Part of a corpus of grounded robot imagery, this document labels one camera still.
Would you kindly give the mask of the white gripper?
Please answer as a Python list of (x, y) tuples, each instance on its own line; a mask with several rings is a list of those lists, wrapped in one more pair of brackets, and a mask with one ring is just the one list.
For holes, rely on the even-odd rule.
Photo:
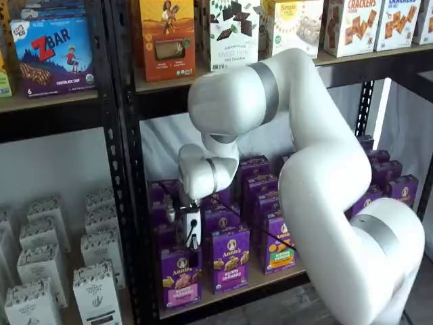
[(179, 244), (188, 246), (190, 250), (189, 266), (195, 268), (199, 264), (199, 248), (202, 239), (201, 211), (199, 206), (192, 205), (181, 208), (177, 224), (177, 240)]

